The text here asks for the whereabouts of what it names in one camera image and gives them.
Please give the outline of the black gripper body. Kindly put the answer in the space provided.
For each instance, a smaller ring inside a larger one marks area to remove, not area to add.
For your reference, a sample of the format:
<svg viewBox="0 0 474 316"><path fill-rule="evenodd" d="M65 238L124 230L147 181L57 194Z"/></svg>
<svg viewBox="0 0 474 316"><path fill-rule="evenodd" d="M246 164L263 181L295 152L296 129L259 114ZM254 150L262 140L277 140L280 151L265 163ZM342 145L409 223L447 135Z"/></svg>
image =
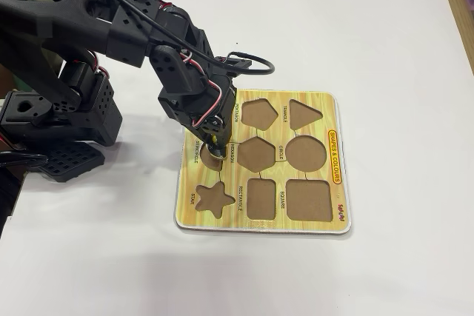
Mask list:
<svg viewBox="0 0 474 316"><path fill-rule="evenodd" d="M236 102L237 89L232 80L225 75L213 75L210 79L221 88L221 98L217 105L205 116L198 128L219 130L227 128L231 122L232 111ZM162 89L158 101L167 116L181 125L192 128L199 119L216 102L219 91L209 84L202 93L193 95L172 95Z"/></svg>

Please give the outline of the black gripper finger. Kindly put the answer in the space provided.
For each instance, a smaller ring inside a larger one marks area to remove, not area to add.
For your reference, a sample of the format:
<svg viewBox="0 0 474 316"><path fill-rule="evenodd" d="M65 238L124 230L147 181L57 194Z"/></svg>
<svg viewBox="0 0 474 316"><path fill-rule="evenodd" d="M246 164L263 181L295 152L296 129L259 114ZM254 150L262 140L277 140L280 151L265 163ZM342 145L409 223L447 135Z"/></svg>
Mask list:
<svg viewBox="0 0 474 316"><path fill-rule="evenodd" d="M190 131L200 141L205 143L207 146L214 145L213 133L209 130L203 129L202 127L187 126L187 130Z"/></svg>
<svg viewBox="0 0 474 316"><path fill-rule="evenodd" d="M227 155L227 145L230 142L232 135L232 121L230 119L225 120L219 115L216 115L216 123L218 126L216 129L216 154L217 156Z"/></svg>

